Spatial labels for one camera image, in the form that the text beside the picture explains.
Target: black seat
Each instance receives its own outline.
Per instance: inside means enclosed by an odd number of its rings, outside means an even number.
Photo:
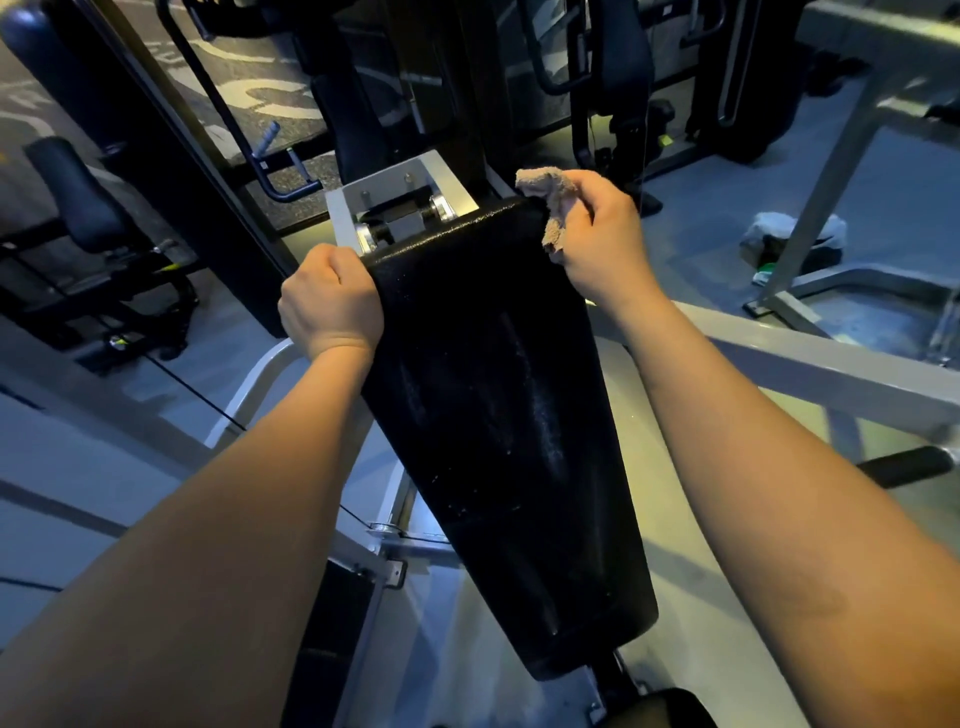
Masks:
[[[66,139],[48,136],[24,147],[24,153],[53,195],[70,237],[83,250],[153,248],[150,238],[96,181]]]
[[[516,199],[365,258],[386,331],[364,388],[537,679],[657,619],[586,304]]]

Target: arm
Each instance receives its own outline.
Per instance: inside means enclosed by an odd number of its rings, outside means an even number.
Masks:
[[[356,254],[283,285],[312,364],[256,427],[98,558],[0,656],[0,724],[279,724],[383,318]]]
[[[633,202],[568,172],[565,267],[630,344],[690,506],[811,722],[960,716],[960,564],[660,291]]]

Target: hand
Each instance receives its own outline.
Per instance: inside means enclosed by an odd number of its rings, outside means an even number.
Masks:
[[[577,291],[614,318],[636,306],[638,298],[662,296],[643,248],[633,198],[596,172],[564,174],[581,197],[566,215],[563,256]]]
[[[280,321],[310,361],[334,347],[373,354],[383,333],[383,309],[353,249],[318,245],[283,282],[281,293]]]

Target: black pad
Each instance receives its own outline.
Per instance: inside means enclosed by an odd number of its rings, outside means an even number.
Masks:
[[[85,251],[152,247],[150,239],[94,179],[66,139],[48,136],[28,145],[24,152],[54,196],[70,237]]]
[[[586,304],[516,199],[364,259],[364,398],[539,680],[657,619]]]

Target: towel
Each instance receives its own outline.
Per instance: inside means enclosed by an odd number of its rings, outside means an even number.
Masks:
[[[543,231],[543,247],[555,263],[563,258],[566,214],[577,202],[577,187],[559,167],[519,169],[516,188],[524,197],[540,197],[546,201],[550,218]]]

